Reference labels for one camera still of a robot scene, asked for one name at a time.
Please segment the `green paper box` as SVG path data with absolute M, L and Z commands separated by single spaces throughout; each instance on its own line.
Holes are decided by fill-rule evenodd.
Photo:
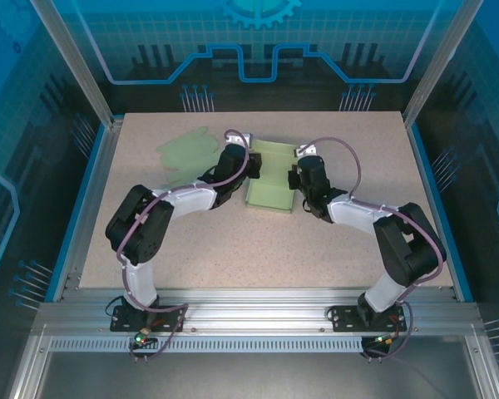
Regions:
M 217 138 L 200 126 L 156 148 L 163 167 L 161 188 L 193 183 L 217 164 L 221 146 Z
M 295 162 L 290 144 L 255 140 L 253 150 L 261 154 L 260 177 L 249 181 L 245 203 L 248 207 L 290 214 L 294 192 L 289 188 L 288 173 Z

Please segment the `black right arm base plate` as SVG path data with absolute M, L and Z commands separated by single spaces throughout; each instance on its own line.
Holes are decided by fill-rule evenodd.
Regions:
M 393 305 L 382 313 L 365 313 L 359 306 L 332 306 L 326 318 L 335 333 L 406 332 L 408 330 L 401 306 Z

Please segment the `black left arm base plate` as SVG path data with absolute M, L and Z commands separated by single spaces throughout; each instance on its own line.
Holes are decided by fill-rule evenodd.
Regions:
M 110 331 L 138 333 L 142 328 L 149 328 L 154 333 L 169 333 L 174 329 L 182 313 L 182 310 L 151 313 L 125 303 L 113 308 Z

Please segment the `aluminium enclosure post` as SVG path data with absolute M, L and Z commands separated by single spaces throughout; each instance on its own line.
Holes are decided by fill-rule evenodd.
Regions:
M 113 116 L 66 23 L 52 0 L 29 0 L 100 122 L 114 130 Z
M 461 6 L 403 112 L 403 123 L 407 130 L 412 129 L 413 123 L 432 94 L 447 64 L 454 56 L 483 2 L 484 0 L 462 0 Z

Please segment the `aluminium frame rail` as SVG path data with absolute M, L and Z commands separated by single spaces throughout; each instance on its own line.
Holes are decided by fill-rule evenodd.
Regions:
M 188 304 L 183 328 L 190 336 L 329 336 L 325 317 L 333 305 L 354 305 L 361 289 L 162 289 L 162 305 Z M 115 289 L 68 290 L 62 301 L 40 305 L 32 334 L 107 335 L 105 307 Z M 421 287 L 408 296 L 414 337 L 482 335 L 476 303 L 459 302 L 447 287 Z

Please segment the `aluminium side rail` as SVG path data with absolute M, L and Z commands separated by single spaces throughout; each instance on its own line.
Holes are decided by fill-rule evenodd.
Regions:
M 91 244 L 92 235 L 96 226 L 96 218 L 101 206 L 103 192 L 108 179 L 111 163 L 116 151 L 116 145 L 123 125 L 124 116 L 118 115 L 115 119 L 113 131 L 106 128 L 106 135 L 101 143 L 94 169 L 91 174 L 86 196 L 80 211 L 79 220 L 72 238 L 72 244 L 66 258 L 66 275 L 61 277 L 58 294 L 54 302 L 62 300 L 67 288 L 69 276 L 81 275 L 86 262 L 86 256 Z

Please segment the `grey metal lower tray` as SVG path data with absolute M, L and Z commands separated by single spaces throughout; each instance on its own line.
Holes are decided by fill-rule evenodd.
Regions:
M 486 338 L 415 337 L 396 356 L 310 349 L 212 352 L 197 339 L 135 362 L 127 351 L 35 337 L 0 399 L 499 399 L 499 361 Z

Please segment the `blue table side trim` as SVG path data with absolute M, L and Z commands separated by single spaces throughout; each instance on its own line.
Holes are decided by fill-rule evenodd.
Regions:
M 76 201 L 74 203 L 74 207 L 72 209 L 71 217 L 69 219 L 69 223 L 67 225 L 67 229 L 62 241 L 62 245 L 60 251 L 57 256 L 57 261 L 55 267 L 53 269 L 52 277 L 50 283 L 48 285 L 45 298 L 43 299 L 44 303 L 54 302 L 56 297 L 59 296 L 58 286 L 61 277 L 66 275 L 65 263 L 66 258 L 69 252 L 69 248 L 72 244 L 72 238 L 79 220 L 80 211 L 82 209 L 82 205 L 86 196 L 86 189 L 89 185 L 91 174 L 94 169 L 94 165 L 96 162 L 96 158 L 98 152 L 100 150 L 101 143 L 106 135 L 106 127 L 104 125 L 100 125 L 98 131 L 96 133 L 96 138 L 91 150 L 91 155 L 89 156 L 88 162 L 86 164 L 86 169 L 82 177 L 82 182 L 80 188 L 77 193 Z
M 452 278 L 453 290 L 460 302 L 473 302 L 474 297 L 447 219 L 447 213 L 436 185 L 425 145 L 422 142 L 420 131 L 415 122 L 407 128 L 407 132 L 417 162 L 418 171 L 422 177 L 434 224 L 436 225 L 440 240 L 447 252 L 447 269 Z

